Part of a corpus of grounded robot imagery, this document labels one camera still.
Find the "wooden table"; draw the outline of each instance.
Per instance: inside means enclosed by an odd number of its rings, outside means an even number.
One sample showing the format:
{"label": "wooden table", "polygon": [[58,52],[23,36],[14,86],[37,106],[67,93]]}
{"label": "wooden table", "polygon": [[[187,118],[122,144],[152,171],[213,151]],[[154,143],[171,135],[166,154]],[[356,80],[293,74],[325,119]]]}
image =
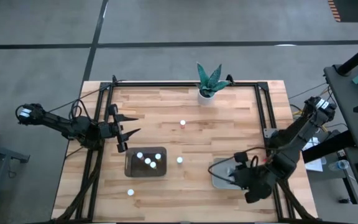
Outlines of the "wooden table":
{"label": "wooden table", "polygon": [[[85,82],[81,95],[97,90],[99,84]],[[268,85],[277,126],[284,129],[292,122],[284,82],[268,81]],[[97,95],[83,99],[91,116]],[[216,94],[213,105],[199,106],[196,87],[122,87],[114,88],[112,102],[118,105],[120,113],[139,118],[123,123],[124,132],[142,128],[130,138],[128,146],[165,147],[168,168],[163,177],[128,178],[124,175],[124,153],[118,153],[115,139],[108,139],[94,222],[277,221],[273,196],[248,204],[240,190],[215,189],[207,172],[215,157],[229,157],[234,152],[263,146],[253,88],[225,88]],[[264,111],[268,120],[267,108]],[[186,120],[185,129],[180,128],[181,119]],[[67,153],[78,148],[79,144],[73,141]],[[258,155],[259,161],[266,157],[263,150],[252,155]],[[180,166],[176,163],[178,156],[184,160]],[[61,215],[78,193],[85,158],[86,150],[82,150],[65,161],[52,218]],[[317,217],[302,159],[289,183],[301,204]],[[134,189],[135,194],[128,196],[128,189]],[[281,191],[280,198],[286,213]],[[84,214],[88,211],[86,203]]]}

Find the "gray floor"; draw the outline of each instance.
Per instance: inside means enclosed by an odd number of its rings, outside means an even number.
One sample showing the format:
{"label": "gray floor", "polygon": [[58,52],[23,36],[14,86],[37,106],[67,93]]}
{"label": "gray floor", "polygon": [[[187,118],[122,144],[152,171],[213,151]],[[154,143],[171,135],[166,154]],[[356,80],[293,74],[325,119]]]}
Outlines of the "gray floor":
{"label": "gray floor", "polygon": [[[0,44],[90,43],[101,0],[0,0]],[[358,24],[334,21],[326,0],[110,0],[99,42],[358,40]],[[196,62],[237,80],[284,80],[288,96],[324,82],[323,68],[358,45],[98,49],[90,80],[194,80]],[[57,132],[20,126],[22,103],[53,108],[78,96],[88,49],[0,50],[0,145],[31,154],[0,195],[0,223],[50,218],[67,146]],[[318,88],[291,99],[298,106]],[[66,115],[68,108],[58,111]],[[338,113],[332,124],[343,122]],[[310,180],[319,217],[358,223],[358,205],[339,205],[341,180]]]}

